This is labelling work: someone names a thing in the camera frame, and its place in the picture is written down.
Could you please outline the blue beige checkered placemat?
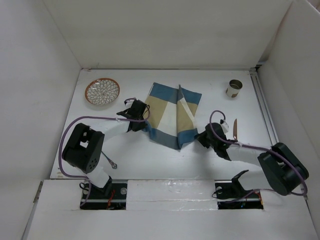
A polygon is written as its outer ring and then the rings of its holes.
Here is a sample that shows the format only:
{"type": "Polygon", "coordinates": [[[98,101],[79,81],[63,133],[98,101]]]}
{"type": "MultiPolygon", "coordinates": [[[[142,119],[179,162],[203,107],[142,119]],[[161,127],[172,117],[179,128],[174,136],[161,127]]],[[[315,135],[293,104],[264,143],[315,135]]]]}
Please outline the blue beige checkered placemat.
{"type": "Polygon", "coordinates": [[[145,103],[150,107],[146,132],[151,141],[180,150],[198,134],[195,115],[202,94],[181,86],[153,83],[145,103]]]}

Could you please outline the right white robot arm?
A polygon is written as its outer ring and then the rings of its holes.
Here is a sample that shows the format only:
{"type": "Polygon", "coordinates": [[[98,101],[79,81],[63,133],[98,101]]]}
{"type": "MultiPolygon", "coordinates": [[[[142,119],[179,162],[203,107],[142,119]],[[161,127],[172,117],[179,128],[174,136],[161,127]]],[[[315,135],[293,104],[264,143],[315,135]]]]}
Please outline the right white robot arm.
{"type": "Polygon", "coordinates": [[[195,139],[205,148],[212,148],[220,158],[229,162],[238,161],[260,167],[271,189],[282,195],[294,195],[293,190],[303,185],[301,195],[306,195],[306,180],[309,172],[295,154],[282,142],[270,148],[241,144],[237,140],[237,127],[233,127],[234,139],[227,139],[229,125],[221,120],[205,126],[195,139]]]}

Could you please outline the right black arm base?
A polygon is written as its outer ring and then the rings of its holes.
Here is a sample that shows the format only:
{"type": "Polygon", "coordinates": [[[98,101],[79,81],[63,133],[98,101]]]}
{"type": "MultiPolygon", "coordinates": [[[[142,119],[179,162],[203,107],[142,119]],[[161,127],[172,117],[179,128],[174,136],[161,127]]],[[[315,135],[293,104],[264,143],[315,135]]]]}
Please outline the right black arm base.
{"type": "Polygon", "coordinates": [[[245,190],[239,178],[248,172],[243,170],[231,180],[215,181],[215,190],[211,197],[217,200],[218,210],[263,210],[262,196],[259,190],[245,190]]]}

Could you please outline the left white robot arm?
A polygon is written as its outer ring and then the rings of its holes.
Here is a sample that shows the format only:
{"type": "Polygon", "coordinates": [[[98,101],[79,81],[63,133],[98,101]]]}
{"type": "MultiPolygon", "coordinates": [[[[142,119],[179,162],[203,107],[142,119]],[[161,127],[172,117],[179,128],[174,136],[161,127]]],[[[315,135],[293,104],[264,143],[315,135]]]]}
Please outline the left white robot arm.
{"type": "Polygon", "coordinates": [[[112,191],[112,178],[99,165],[104,142],[127,132],[147,127],[150,106],[132,98],[131,106],[116,117],[82,116],[73,120],[62,134],[58,148],[58,165],[69,178],[84,179],[95,194],[107,198],[112,191]]]}

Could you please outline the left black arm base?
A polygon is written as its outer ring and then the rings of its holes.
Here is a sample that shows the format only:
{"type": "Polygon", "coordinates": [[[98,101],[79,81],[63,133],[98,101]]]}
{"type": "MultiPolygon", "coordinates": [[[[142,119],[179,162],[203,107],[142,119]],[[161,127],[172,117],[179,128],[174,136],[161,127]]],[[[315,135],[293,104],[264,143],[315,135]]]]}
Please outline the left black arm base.
{"type": "Polygon", "coordinates": [[[113,180],[106,192],[94,185],[89,191],[88,182],[81,182],[79,187],[82,190],[81,210],[126,210],[128,180],[113,180]]]}

